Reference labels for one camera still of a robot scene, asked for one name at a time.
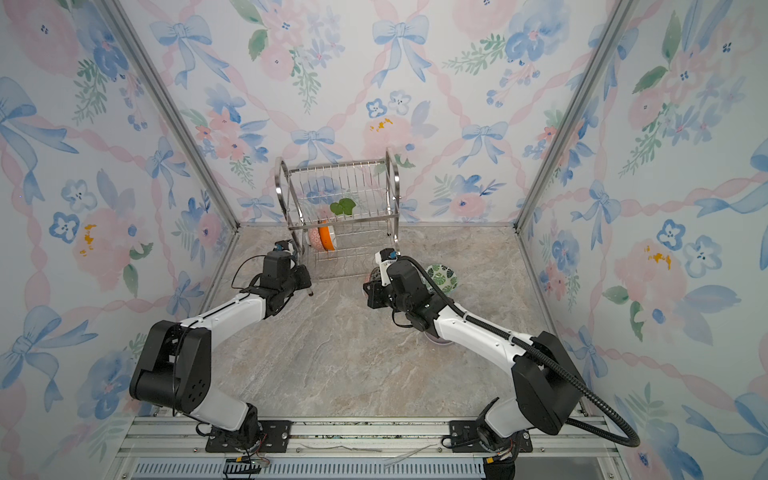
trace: wall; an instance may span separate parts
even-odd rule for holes
[[[407,221],[507,222],[612,0],[124,2],[237,216],[273,165],[400,154]]]
[[[641,435],[635,479],[768,478],[766,20],[640,0],[525,226],[559,334]]]
[[[0,45],[0,478],[101,478],[228,229],[91,3],[4,0]]]

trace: marble floor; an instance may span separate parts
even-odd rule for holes
[[[212,305],[248,257],[288,237],[285,227],[244,227]],[[510,227],[402,227],[400,250],[459,278],[451,297],[486,319],[526,333],[546,329]],[[261,271],[243,266],[236,286]],[[279,315],[250,325],[213,353],[214,382],[264,416],[473,416],[513,393],[510,377],[459,345],[438,346],[371,310],[362,277],[315,283]],[[399,322],[405,322],[402,314]]]

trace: blue flower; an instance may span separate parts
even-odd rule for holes
[[[368,116],[371,118],[381,117],[386,114],[386,107],[382,103],[381,98],[368,102],[366,108],[368,109]]]
[[[86,2],[72,11],[78,29],[78,40],[86,51],[93,54],[94,62],[105,75],[116,80],[118,74],[128,69],[128,59],[118,47],[114,35],[99,15],[96,7]]]
[[[696,243],[689,243],[683,248],[683,255],[687,258],[685,271],[693,278],[701,278],[707,270],[717,270],[723,266],[720,253],[723,248],[712,241],[706,235],[696,239]]]
[[[96,360],[88,377],[78,390],[78,416],[103,420],[112,415],[120,403],[120,393],[128,389],[134,362],[127,350],[112,352]]]
[[[341,18],[341,15],[334,15],[333,10],[331,9],[330,5],[326,7],[326,17],[323,19],[329,27],[331,27],[332,30],[338,30],[339,29],[339,19]]]
[[[582,326],[578,330],[578,338],[581,340],[581,344],[584,345],[580,349],[574,350],[568,342],[564,341],[563,343],[565,349],[569,352],[573,352],[574,356],[579,360],[583,360],[589,355],[589,358],[584,361],[584,370],[581,373],[581,378],[584,379],[584,382],[591,389],[592,373],[594,372],[596,378],[606,376],[608,374],[608,364],[603,357],[598,355],[598,351],[594,348],[594,345],[592,345],[592,335],[590,335],[586,326]]]
[[[712,140],[710,127],[714,127],[720,123],[720,120],[723,120],[723,117],[717,114],[717,106],[717,104],[710,105],[707,111],[704,112],[701,121],[698,121],[693,125],[694,130],[696,130],[694,145],[698,144],[700,141]]]
[[[552,243],[552,256],[562,273],[568,276],[576,273],[579,261],[578,242],[570,230],[560,230],[558,239]]]
[[[69,208],[77,214],[83,209],[93,210],[96,208],[96,195],[88,191],[88,185],[85,180],[67,180],[64,188],[61,189],[61,198],[69,202]]]
[[[339,45],[341,34],[338,32],[332,33],[328,28],[326,28],[326,41],[328,42],[328,49],[336,56],[336,58],[340,57],[346,50],[344,45]]]
[[[731,107],[746,97],[745,94],[739,92],[739,90],[741,90],[741,86],[744,85],[745,80],[746,77],[739,77],[739,79],[736,80],[729,91],[727,91],[725,88],[720,91],[720,100],[722,100],[720,103],[720,111],[729,114]]]
[[[673,423],[654,419],[648,422],[645,431],[648,434],[648,443],[664,462],[671,478],[683,480],[683,472],[686,472],[696,480],[703,480],[701,467],[696,460],[678,448],[680,432]]]
[[[394,109],[398,115],[405,115],[408,113],[408,103],[411,101],[411,96],[406,95],[403,90],[394,91],[389,94],[389,108]]]
[[[406,219],[406,222],[421,221],[421,219],[418,218],[416,215],[410,213],[410,212],[416,212],[416,208],[418,207],[419,207],[419,202],[414,198],[411,198],[409,200],[406,200],[400,203],[400,213],[404,216],[404,218]]]
[[[734,401],[736,411],[755,432],[748,433],[722,433],[715,429],[709,420],[705,419],[696,410],[683,405],[683,409],[690,416],[686,423],[708,432],[716,433],[720,440],[734,452],[741,455],[760,455],[768,448],[768,402],[760,395],[750,392],[740,395]],[[763,480],[768,477],[768,460],[757,469],[753,480]]]
[[[724,83],[725,79],[723,77],[720,77],[717,73],[712,74],[710,79],[707,80],[707,84],[704,85],[704,89],[696,94],[696,98],[701,98],[699,108],[703,108],[709,98],[719,97],[720,92],[717,89],[722,87]]]
[[[176,288],[174,295],[168,300],[168,305],[165,307],[165,311],[168,312],[168,315],[175,316],[176,312],[179,310],[179,306],[184,308],[184,311],[187,312],[187,317],[190,315],[191,305],[190,301],[187,299],[203,295],[204,293],[203,290],[200,290],[200,282],[195,283],[195,286],[187,290],[191,284],[192,280],[190,280],[189,274],[182,270],[181,273],[179,273],[178,287]]]
[[[310,64],[313,67],[316,67],[317,65],[326,68],[328,65],[326,64],[326,61],[331,59],[331,56],[327,54],[328,47],[326,43],[320,39],[320,42],[317,41],[316,38],[313,38],[312,40],[312,48],[310,49]]]
[[[226,108],[230,112],[230,120],[235,123],[240,123],[240,114],[237,109],[245,106],[245,100],[241,97],[232,98],[230,92],[222,84],[217,84],[216,90],[206,87],[205,93],[208,94],[208,100],[206,101],[213,110],[221,115],[221,112]]]
[[[72,243],[74,236],[80,228],[80,219],[77,215],[64,215],[62,212],[53,214],[53,224],[48,232],[56,238],[61,238],[66,243]]]
[[[480,175],[472,175],[465,179],[463,175],[456,175],[451,184],[451,190],[457,195],[480,193],[480,187],[475,185],[480,181]]]
[[[683,235],[685,234],[685,225],[682,223],[674,223],[670,218],[664,222],[664,225],[656,234],[656,240],[664,245],[666,248],[677,251],[683,248]]]
[[[690,138],[690,135],[688,134],[688,128],[690,128],[696,120],[699,118],[699,112],[696,112],[694,114],[694,108],[690,107],[688,108],[688,111],[685,112],[685,115],[676,114],[675,115],[675,125],[674,127],[669,127],[667,129],[667,136],[672,137],[672,146],[677,145],[677,142],[682,138],[683,140],[688,140]]]
[[[509,22],[505,52],[509,61],[537,61],[557,50],[568,37],[570,12],[563,0],[526,2]]]

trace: dish rack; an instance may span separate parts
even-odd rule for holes
[[[400,176],[388,151],[381,160],[293,169],[278,157],[275,188],[314,280],[367,275],[376,266],[376,252],[398,250]],[[318,227],[333,228],[335,250],[310,245],[309,231]]]

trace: black cable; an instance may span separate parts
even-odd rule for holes
[[[179,364],[179,352],[181,351],[181,344],[184,343],[184,339],[187,338],[187,334],[192,329],[192,325],[199,321],[200,320],[195,320],[194,322],[187,325],[187,329],[181,333],[181,337],[179,337],[179,341],[176,344],[176,351],[174,352],[174,376],[171,377],[174,382],[174,403],[171,408],[171,415],[174,417],[176,416],[176,394],[179,392],[179,386],[181,385],[181,382],[179,382],[178,385],[176,384],[176,365]]]
[[[246,263],[247,261],[249,261],[249,260],[253,260],[254,258],[259,258],[259,257],[266,257],[266,255],[254,255],[254,256],[253,256],[253,257],[251,257],[251,258],[246,258],[246,259],[245,259],[245,261],[243,261],[243,262],[240,264],[240,266],[239,266],[239,267],[237,267],[237,271],[235,272],[234,276],[232,276],[232,283],[230,283],[230,286],[231,286],[232,288],[235,288],[235,289],[238,289],[238,290],[242,290],[243,288],[246,288],[246,287],[238,287],[238,286],[235,286],[235,279],[237,278],[237,274],[238,274],[238,273],[240,273],[240,269],[241,269],[241,268],[243,268],[243,265],[245,265],[245,263]]]
[[[402,329],[411,329],[411,328],[413,328],[413,325],[400,325],[399,323],[397,323],[395,321],[395,309],[392,309],[392,323],[394,323],[395,325],[399,326]]]
[[[627,423],[626,420],[621,418],[621,415],[616,413],[616,411],[613,410],[611,406],[608,405],[603,399],[601,399],[594,392],[592,392],[589,389],[589,387],[587,387],[584,384],[584,382],[576,378],[569,371],[567,371],[562,366],[560,366],[560,364],[555,362],[553,359],[549,358],[546,354],[541,352],[539,349],[535,348],[533,345],[529,345],[528,343],[519,339],[516,336],[510,339],[511,335],[508,332],[505,332],[504,330],[501,330],[493,325],[488,325],[482,320],[476,319],[475,317],[468,315],[467,312],[462,312],[462,309],[458,308],[453,303],[453,300],[448,298],[448,296],[446,296],[445,293],[443,293],[443,291],[437,286],[435,281],[429,275],[427,275],[427,272],[424,270],[424,267],[421,266],[419,262],[417,262],[413,258],[408,257],[406,255],[402,255],[398,258],[402,258],[403,260],[406,260],[410,262],[413,266],[415,266],[416,269],[419,271],[419,273],[421,273],[422,276],[426,279],[427,283],[429,283],[429,285],[432,286],[432,288],[440,296],[440,298],[448,306],[450,306],[451,310],[456,312],[457,315],[459,315],[461,318],[465,319],[466,321],[476,326],[479,326],[480,328],[488,330],[489,332],[494,333],[495,335],[500,336],[505,340],[509,340],[512,344],[519,346],[520,348],[525,350],[527,353],[530,353],[531,356],[533,356],[536,360],[538,360],[542,365],[546,366],[553,372],[557,373],[562,379],[564,379],[566,382],[573,385],[576,388],[576,390],[581,392],[583,396],[587,397],[587,399],[590,402],[594,403],[595,406],[597,406],[609,419],[611,419],[616,424],[616,426],[619,429],[621,429],[622,432],[624,432],[626,437],[621,437],[619,435],[616,435],[614,433],[608,432],[603,429],[599,429],[595,426],[589,425],[588,423],[584,423],[576,419],[569,418],[565,421],[565,423],[567,423],[568,425],[572,425],[578,429],[582,429],[587,432],[593,433],[598,437],[602,437],[603,439],[610,440],[611,442],[617,443],[619,445],[624,445],[627,447],[639,446],[640,437],[637,435],[637,432],[634,431],[631,425]]]

